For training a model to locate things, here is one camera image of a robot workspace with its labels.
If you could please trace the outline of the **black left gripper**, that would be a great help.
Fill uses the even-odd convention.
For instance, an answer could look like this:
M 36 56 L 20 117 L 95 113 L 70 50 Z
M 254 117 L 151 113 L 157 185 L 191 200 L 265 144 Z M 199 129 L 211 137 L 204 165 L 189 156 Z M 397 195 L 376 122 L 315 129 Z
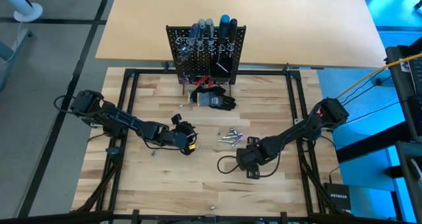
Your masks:
M 176 147 L 183 155 L 191 155 L 195 150 L 189 150 L 188 147 L 196 143 L 198 135 L 195 126 L 183 121 L 180 114 L 174 115 L 171 121 L 175 128 L 164 132 L 163 143 Z

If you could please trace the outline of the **white tower fan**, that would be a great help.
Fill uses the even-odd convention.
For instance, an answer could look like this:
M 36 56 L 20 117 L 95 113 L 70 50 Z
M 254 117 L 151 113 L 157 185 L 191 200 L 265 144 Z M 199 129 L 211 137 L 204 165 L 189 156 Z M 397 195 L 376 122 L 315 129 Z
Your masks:
M 13 17 L 18 22 L 33 22 L 39 19 L 43 13 L 43 7 L 29 0 L 5 0 L 14 8 Z

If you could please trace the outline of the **black blue dotted screwdriver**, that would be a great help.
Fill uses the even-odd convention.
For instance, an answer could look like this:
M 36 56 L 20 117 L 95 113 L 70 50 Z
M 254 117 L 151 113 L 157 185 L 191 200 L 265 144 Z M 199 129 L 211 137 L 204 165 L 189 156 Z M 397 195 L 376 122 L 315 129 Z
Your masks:
M 219 31 L 218 31 L 218 44 L 219 44 L 218 61 L 220 61 L 220 55 L 226 46 L 227 36 L 229 32 L 229 22 L 230 22 L 229 15 L 223 14 L 220 19 Z

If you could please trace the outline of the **black aluminium table frame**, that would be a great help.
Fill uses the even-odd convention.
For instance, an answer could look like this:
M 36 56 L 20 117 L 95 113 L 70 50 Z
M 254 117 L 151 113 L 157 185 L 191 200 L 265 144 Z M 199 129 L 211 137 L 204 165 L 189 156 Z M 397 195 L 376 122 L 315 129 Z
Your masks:
M 198 132 L 198 151 L 185 156 L 161 150 L 152 157 L 153 151 L 133 132 L 120 142 L 97 137 L 86 149 L 72 211 L 3 219 L 0 224 L 115 220 L 414 224 L 314 212 L 316 187 L 299 169 L 298 145 L 283 152 L 278 172 L 268 179 L 248 179 L 240 171 L 221 174 L 217 160 L 235 150 L 218 143 L 217 131 L 234 127 L 261 137 L 280 133 L 296 118 L 296 99 L 301 95 L 282 70 L 242 70 L 230 90 L 240 108 L 213 112 L 187 104 L 187 89 L 172 70 L 108 69 L 102 89 L 108 101 L 143 121 L 169 124 L 172 115 L 180 114 Z

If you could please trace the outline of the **black Netgear router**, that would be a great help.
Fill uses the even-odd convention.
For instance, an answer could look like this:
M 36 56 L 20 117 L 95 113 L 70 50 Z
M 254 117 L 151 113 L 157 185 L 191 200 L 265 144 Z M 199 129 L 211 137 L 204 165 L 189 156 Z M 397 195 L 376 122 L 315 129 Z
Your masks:
M 349 186 L 344 184 L 324 183 L 331 200 L 343 211 L 351 212 Z

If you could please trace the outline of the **black equipment rack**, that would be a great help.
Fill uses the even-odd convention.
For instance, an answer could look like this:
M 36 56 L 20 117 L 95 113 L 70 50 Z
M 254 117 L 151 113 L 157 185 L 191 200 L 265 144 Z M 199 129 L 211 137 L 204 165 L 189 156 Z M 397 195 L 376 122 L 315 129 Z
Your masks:
M 422 36 L 411 45 L 386 48 L 386 62 L 393 63 L 422 53 Z M 413 141 L 422 143 L 422 57 L 389 68 L 405 121 Z

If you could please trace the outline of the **black metal pegboard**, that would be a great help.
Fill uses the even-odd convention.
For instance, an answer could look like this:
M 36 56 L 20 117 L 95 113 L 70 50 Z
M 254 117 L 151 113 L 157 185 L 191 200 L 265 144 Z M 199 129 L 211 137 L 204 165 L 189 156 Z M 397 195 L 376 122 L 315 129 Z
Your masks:
M 176 36 L 187 37 L 191 31 L 191 26 L 166 26 L 166 33 L 168 42 L 169 39 L 174 39 Z M 218 31 L 219 28 L 217 26 L 214 27 L 214 39 L 218 41 Z M 228 85 L 222 86 L 232 86 L 236 83 L 237 80 L 237 71 L 239 69 L 241 53 L 243 49 L 243 43 L 245 41 L 245 35 L 247 32 L 247 28 L 245 26 L 237 27 L 237 35 L 235 39 L 236 46 L 241 46 L 241 49 L 234 51 L 234 56 L 229 57 L 225 52 L 220 55 L 220 61 L 218 61 L 218 55 L 216 57 L 211 58 L 208 55 L 201 54 L 199 57 L 194 55 L 193 57 L 178 57 L 175 55 L 175 50 L 173 50 L 169 44 L 171 55 L 173 58 L 173 64 L 175 67 L 175 71 L 177 73 L 177 77 L 181 76 L 182 74 L 203 74 L 210 76 L 209 70 L 210 65 L 219 63 L 231 63 L 233 65 L 232 75 L 229 80 L 221 80 L 221 81 L 228 81 Z M 204 31 L 203 38 L 208 39 L 206 33 L 206 27 Z

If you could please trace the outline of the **grey black handled screwdriver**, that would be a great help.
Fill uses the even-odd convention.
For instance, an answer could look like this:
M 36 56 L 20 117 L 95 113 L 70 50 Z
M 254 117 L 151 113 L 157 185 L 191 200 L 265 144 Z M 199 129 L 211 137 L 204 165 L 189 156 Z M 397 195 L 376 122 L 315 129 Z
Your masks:
M 203 35 L 205 31 L 205 22 L 206 21 L 203 18 L 198 20 L 199 31 L 198 31 L 198 36 L 197 36 L 197 44 L 198 44 L 197 55 L 199 55 L 199 53 L 204 50 Z
M 206 33 L 208 36 L 208 50 L 210 55 L 213 56 L 213 52 L 215 50 L 214 47 L 214 23 L 211 18 L 206 19 Z

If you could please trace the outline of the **blue handled screwdriver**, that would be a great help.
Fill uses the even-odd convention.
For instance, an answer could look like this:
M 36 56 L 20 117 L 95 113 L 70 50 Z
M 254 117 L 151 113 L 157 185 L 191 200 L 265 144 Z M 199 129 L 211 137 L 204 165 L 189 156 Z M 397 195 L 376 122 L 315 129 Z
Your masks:
M 187 56 L 189 57 L 193 50 L 195 49 L 195 45 L 198 42 L 198 36 L 200 33 L 200 27 L 198 23 L 194 23 L 191 26 L 191 31 L 189 33 L 189 37 L 187 38 Z

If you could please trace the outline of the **black pegboard bin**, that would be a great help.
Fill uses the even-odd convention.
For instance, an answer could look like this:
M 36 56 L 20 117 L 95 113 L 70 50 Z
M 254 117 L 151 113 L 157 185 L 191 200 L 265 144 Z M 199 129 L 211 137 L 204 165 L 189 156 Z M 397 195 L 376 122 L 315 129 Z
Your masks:
M 217 64 L 210 65 L 210 77 L 212 80 L 229 80 L 232 75 L 233 65 L 231 63 L 220 63 L 228 70 L 228 73 L 222 70 Z

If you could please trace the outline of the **large light wooden table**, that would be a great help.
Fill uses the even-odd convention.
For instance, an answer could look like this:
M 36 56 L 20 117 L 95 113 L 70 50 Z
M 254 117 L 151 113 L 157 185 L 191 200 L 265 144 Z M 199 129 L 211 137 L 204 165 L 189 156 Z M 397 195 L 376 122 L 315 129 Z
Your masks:
M 97 59 L 166 61 L 166 26 L 236 18 L 245 64 L 379 68 L 386 56 L 365 0 L 114 0 Z

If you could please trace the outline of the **red-handled pliers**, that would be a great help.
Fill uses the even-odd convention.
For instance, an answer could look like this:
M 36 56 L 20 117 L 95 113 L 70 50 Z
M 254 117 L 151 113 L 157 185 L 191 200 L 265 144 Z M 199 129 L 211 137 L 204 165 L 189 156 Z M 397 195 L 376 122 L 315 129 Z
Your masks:
M 178 81 L 180 84 L 188 85 L 192 84 L 195 85 L 195 82 L 202 78 L 203 74 L 182 74 L 181 76 L 178 76 Z M 214 82 L 213 86 L 222 86 L 222 85 L 228 85 L 228 81 L 221 81 L 221 80 L 212 80 Z

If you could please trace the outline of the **grey black work glove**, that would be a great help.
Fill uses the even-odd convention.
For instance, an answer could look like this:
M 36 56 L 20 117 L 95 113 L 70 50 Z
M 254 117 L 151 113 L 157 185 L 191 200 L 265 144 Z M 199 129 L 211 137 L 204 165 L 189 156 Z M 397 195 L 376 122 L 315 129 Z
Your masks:
M 190 104 L 197 103 L 198 94 L 200 94 L 200 93 L 206 93 L 206 92 L 209 92 L 209 91 L 210 91 L 210 88 L 205 88 L 203 86 L 198 86 L 196 89 L 194 89 L 193 91 L 190 91 L 189 92 L 189 94 L 188 94 L 188 102 Z

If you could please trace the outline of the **yellow grey tool at rack base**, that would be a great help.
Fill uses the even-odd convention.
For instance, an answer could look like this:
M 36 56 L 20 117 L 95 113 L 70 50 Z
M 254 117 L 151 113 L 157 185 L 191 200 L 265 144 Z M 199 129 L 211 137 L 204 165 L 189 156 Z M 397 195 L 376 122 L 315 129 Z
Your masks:
M 208 106 L 213 109 L 231 111 L 236 107 L 235 98 L 225 95 L 226 90 L 222 87 L 200 89 L 196 93 L 198 106 Z

